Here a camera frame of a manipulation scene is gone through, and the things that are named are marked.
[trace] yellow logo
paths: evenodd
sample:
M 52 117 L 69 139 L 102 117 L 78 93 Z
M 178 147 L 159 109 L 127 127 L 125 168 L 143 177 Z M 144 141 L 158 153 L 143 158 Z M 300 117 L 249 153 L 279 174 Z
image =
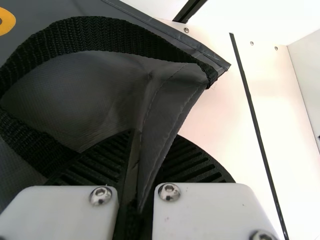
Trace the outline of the yellow logo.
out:
M 15 16 L 8 10 L 5 10 L 4 8 L 0 7 L 0 36 L 10 32 L 10 30 L 13 29 L 15 25 Z

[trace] black rubber pad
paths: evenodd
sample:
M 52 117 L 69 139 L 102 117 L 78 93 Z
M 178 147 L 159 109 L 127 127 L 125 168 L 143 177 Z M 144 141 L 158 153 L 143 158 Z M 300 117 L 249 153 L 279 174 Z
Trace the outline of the black rubber pad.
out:
M 51 176 L 45 185 L 115 187 L 122 193 L 132 143 L 132 130 L 90 147 Z
M 235 183 L 228 171 L 203 149 L 177 135 L 156 183 Z
M 109 185 L 122 192 L 133 130 L 92 146 L 49 178 L 46 185 Z M 235 183 L 228 171 L 200 147 L 177 135 L 157 174 L 156 184 Z

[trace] small screw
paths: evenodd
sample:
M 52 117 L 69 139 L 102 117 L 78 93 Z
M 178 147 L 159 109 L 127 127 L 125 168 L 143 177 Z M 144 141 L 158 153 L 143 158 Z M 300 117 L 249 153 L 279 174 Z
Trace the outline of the small screw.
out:
M 89 196 L 89 201 L 94 206 L 106 204 L 112 198 L 112 191 L 106 186 L 95 188 Z
M 255 231 L 250 240 L 277 240 L 270 232 L 264 230 Z
M 174 202 L 180 198 L 180 188 L 173 183 L 165 183 L 158 190 L 159 197 L 166 202 Z

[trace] stitching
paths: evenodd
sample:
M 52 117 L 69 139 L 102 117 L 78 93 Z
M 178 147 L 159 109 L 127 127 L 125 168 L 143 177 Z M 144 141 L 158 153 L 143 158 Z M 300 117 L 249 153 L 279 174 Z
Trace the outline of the stitching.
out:
M 162 83 L 162 84 L 160 85 L 160 87 L 158 88 L 158 90 L 155 92 L 155 94 L 154 94 L 154 96 L 153 96 L 153 98 L 152 98 L 152 100 L 151 100 L 149 109 L 148 109 L 148 111 L 146 112 L 146 116 L 145 116 L 145 118 L 144 118 L 144 121 L 143 121 L 143 123 L 142 123 L 141 134 L 142 134 L 142 132 L 143 132 L 143 129 L 144 129 L 144 126 L 145 126 L 145 122 L 146 122 L 146 120 L 147 120 L 147 118 L 148 118 L 149 112 L 150 112 L 150 110 L 151 110 L 151 106 L 152 106 L 152 104 L 154 103 L 154 100 L 155 100 L 155 98 L 156 98 L 157 93 L 160 91 L 160 89 L 163 87 L 163 85 L 164 85 L 169 79 L 171 79 L 174 75 L 176 75 L 180 70 L 182 70 L 182 69 L 183 69 L 185 66 L 187 66 L 188 64 L 189 64 L 189 63 L 186 63 L 186 64 L 183 65 L 180 69 L 178 69 L 176 72 L 174 72 L 170 77 L 168 77 L 168 79 L 164 80 L 163 83 Z
M 169 136 L 168 136 L 168 138 L 165 140 L 165 143 L 164 143 L 163 146 L 165 146 L 165 145 L 167 144 L 167 141 L 168 141 L 168 139 L 170 138 L 171 133 L 172 133 L 172 131 L 174 130 L 175 125 L 176 125 L 177 121 L 179 120 L 182 112 L 184 111 L 186 105 L 190 102 L 190 100 L 191 100 L 191 99 L 194 97 L 194 95 L 198 92 L 198 90 L 199 90 L 199 88 L 200 88 L 201 86 L 202 86 L 202 85 L 199 85 L 199 86 L 198 86 L 198 88 L 194 91 L 194 93 L 191 95 L 191 97 L 188 99 L 188 101 L 187 101 L 187 102 L 185 103 L 185 105 L 183 106 L 183 108 L 182 108 L 182 110 L 180 111 L 179 116 L 178 116 L 178 118 L 176 119 L 175 124 L 173 125 L 173 127 L 172 127 L 172 129 L 171 129 L 171 131 L 170 131 L 170 133 L 169 133 Z M 160 154 L 162 153 L 162 151 L 163 151 L 163 147 L 162 147 L 162 150 L 159 152 L 158 156 L 156 157 L 157 160 L 158 160 Z M 154 168 L 154 167 L 156 166 L 157 160 L 154 161 L 154 164 L 153 164 L 153 166 L 152 166 L 153 170 L 152 170 L 151 173 L 149 174 L 149 177 L 148 177 L 148 179 L 147 179 L 147 183 L 150 181 L 150 178 L 151 178 L 152 174 L 155 172 L 155 168 Z M 142 191 L 142 199 L 145 197 L 147 185 L 148 185 L 148 184 L 145 185 L 145 187 L 144 187 L 144 189 L 143 189 L 143 191 Z

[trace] metal frame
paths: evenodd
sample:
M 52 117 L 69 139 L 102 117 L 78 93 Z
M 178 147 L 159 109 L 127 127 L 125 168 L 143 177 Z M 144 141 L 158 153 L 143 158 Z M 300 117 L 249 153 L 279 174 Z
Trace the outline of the metal frame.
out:
M 206 1 L 207 0 L 189 0 L 172 21 L 186 24 Z

